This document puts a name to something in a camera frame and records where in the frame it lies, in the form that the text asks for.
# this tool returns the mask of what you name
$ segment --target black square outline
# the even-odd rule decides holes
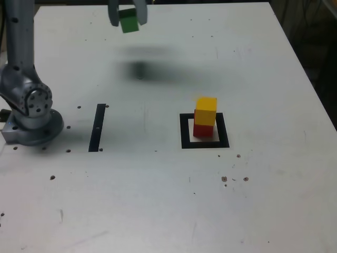
[[[191,142],[189,131],[189,119],[194,118],[194,113],[180,113],[180,134],[181,134],[181,148],[182,149],[216,149],[229,148],[225,121],[223,114],[218,112],[216,114],[216,127],[219,135],[219,141],[208,142]]]

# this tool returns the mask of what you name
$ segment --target black tape strip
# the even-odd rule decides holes
[[[98,152],[103,128],[104,113],[106,104],[98,104],[94,120],[93,131],[91,132],[89,152]]]

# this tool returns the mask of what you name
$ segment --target white table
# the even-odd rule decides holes
[[[337,252],[337,134],[269,4],[149,6],[131,34],[106,6],[42,7],[35,27],[71,128],[46,150],[0,138],[1,253]],[[140,60],[155,80],[120,71]],[[199,95],[229,149],[181,149]]]

